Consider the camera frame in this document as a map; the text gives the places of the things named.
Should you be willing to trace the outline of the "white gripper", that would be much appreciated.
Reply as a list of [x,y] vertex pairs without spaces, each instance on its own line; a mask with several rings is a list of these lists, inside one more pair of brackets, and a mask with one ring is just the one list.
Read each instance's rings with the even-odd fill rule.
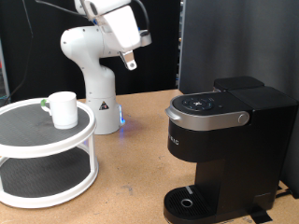
[[119,52],[129,70],[135,70],[137,65],[132,50],[140,46],[141,37],[132,9],[125,6],[113,10],[103,15],[101,22],[103,38],[107,45]]

